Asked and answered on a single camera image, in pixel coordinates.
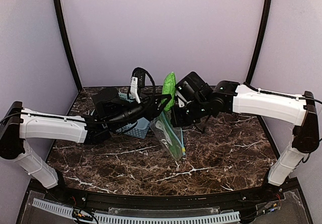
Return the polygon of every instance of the green plush toy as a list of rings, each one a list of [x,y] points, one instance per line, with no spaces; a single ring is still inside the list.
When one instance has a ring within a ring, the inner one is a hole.
[[[165,111],[170,111],[171,107],[175,104],[175,94],[176,94],[176,75],[171,72],[167,75],[162,88],[162,94],[171,94],[171,100],[165,107]]]

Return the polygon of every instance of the plastic basket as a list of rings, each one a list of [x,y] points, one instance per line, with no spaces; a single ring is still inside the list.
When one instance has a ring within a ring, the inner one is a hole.
[[[132,101],[132,100],[128,100],[127,95],[124,93],[119,93],[119,96],[120,96],[120,98],[122,98],[124,100]],[[120,129],[117,129],[116,132],[126,131],[129,128],[131,128],[134,124],[128,124]],[[128,131],[124,134],[129,135],[129,136],[133,136],[133,137],[145,138],[147,132],[149,131],[149,128],[150,128],[150,122],[148,120],[146,120],[144,117],[142,117],[142,118],[138,119],[137,125],[135,128],[133,128],[131,131]]]

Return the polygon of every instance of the black pole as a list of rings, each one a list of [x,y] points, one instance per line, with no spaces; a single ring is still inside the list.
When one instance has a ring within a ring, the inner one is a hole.
[[[72,77],[74,78],[74,82],[77,87],[77,90],[80,92],[83,89],[83,87],[82,87],[82,83],[81,83],[81,80],[80,80],[78,72],[77,72],[74,58],[72,56],[60,0],[54,0],[54,5],[55,5],[55,10],[56,10],[56,16],[57,16],[58,26],[59,26],[59,30],[60,30],[60,35],[61,35],[62,43],[64,45],[69,68],[71,70]]]
[[[254,49],[254,53],[253,53],[253,58],[252,58],[251,65],[250,65],[250,68],[248,70],[248,74],[247,74],[247,77],[246,77],[246,82],[248,84],[250,84],[252,82],[252,78],[253,78],[253,75],[254,75],[254,72],[255,72],[258,57],[259,57],[260,52],[261,52],[262,43],[263,43],[265,30],[266,30],[266,25],[267,25],[267,20],[268,20],[268,14],[269,14],[270,7],[271,7],[271,1],[272,0],[265,0],[264,1],[262,19],[261,19],[260,28],[259,28],[258,35],[257,35],[257,40],[256,40],[256,45],[255,45],[255,49]]]

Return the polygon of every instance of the wall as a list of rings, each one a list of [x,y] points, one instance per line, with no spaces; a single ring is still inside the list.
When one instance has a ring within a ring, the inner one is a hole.
[[[62,46],[52,0],[0,0],[0,118],[13,101],[65,114],[77,92]],[[46,157],[52,141],[30,141]],[[0,160],[1,224],[16,223],[29,183],[16,164]]]
[[[194,70],[244,81],[264,0],[62,0],[84,86],[128,85],[141,66],[162,85]]]
[[[308,90],[321,100],[321,46],[322,0],[272,0],[253,85],[295,94]],[[292,126],[274,119],[265,120],[282,151],[291,139]],[[299,178],[314,223],[322,223],[321,154],[322,147],[293,174]]]

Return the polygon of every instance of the white slotted strip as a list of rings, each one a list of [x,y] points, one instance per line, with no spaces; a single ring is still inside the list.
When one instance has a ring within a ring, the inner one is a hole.
[[[71,207],[53,204],[37,198],[34,198],[32,205],[41,210],[45,210],[65,218],[73,219],[71,215]],[[183,218],[142,218],[107,215],[102,213],[94,213],[94,216],[97,218],[100,224],[224,224],[240,221],[239,211],[225,214]],[[95,221],[82,221],[87,223],[96,223]]]

